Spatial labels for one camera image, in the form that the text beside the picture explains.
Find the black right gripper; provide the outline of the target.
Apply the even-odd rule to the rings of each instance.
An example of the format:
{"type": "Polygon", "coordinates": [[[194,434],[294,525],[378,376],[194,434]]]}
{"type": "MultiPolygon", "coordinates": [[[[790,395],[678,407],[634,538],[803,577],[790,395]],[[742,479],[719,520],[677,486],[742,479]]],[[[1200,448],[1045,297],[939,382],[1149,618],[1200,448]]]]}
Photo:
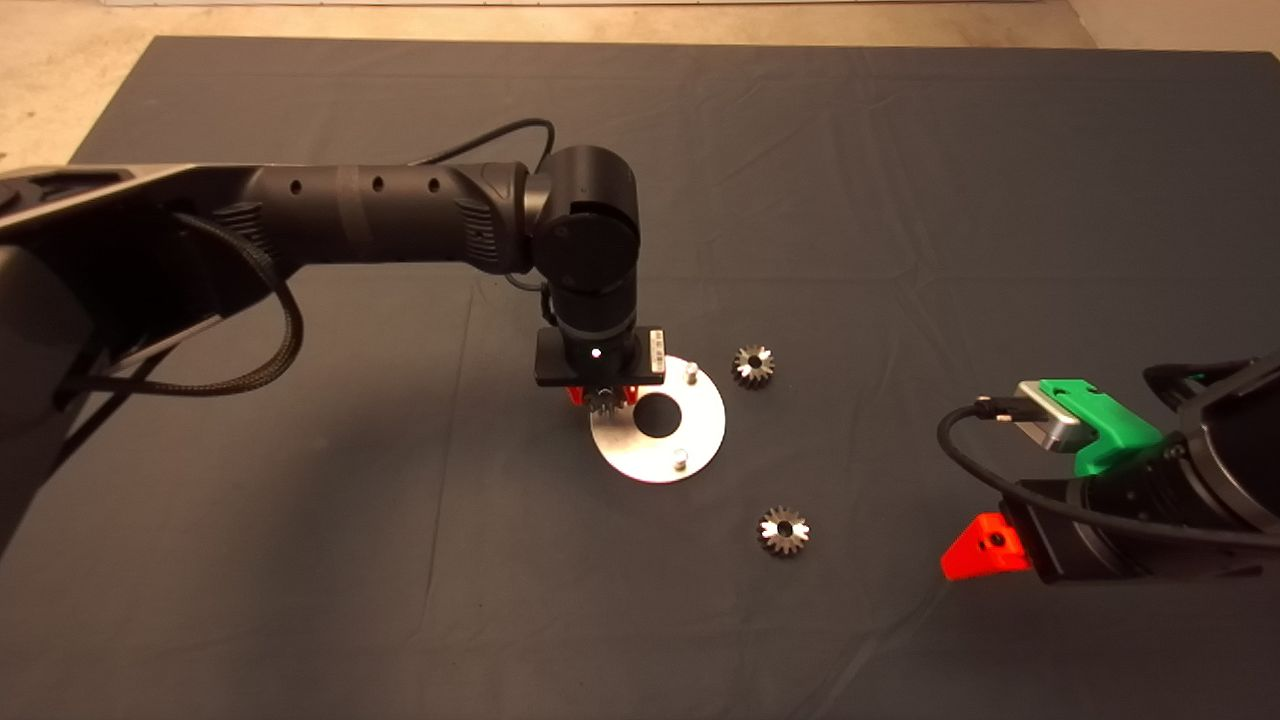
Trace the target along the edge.
{"type": "MultiPolygon", "coordinates": [[[[1149,451],[1103,475],[1024,480],[1021,487],[1097,512],[1213,529],[1216,509],[1185,470],[1184,461],[1149,451]]],[[[975,515],[943,552],[940,566],[947,580],[1033,568],[1048,584],[1189,582],[1216,574],[1215,550],[1088,527],[1010,497],[1004,497],[1002,512],[975,515]]]]}

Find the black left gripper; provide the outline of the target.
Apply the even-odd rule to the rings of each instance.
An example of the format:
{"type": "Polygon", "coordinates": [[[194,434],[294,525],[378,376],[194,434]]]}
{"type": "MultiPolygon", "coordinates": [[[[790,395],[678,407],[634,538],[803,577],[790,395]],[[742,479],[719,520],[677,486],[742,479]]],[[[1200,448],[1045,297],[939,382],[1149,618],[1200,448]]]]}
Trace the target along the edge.
{"type": "Polygon", "coordinates": [[[659,325],[639,325],[632,318],[603,322],[561,318],[538,332],[535,382],[541,387],[567,387],[575,407],[585,405],[584,388],[616,386],[623,386],[626,404],[636,404],[637,386],[655,386],[664,378],[666,332],[659,325]]]}

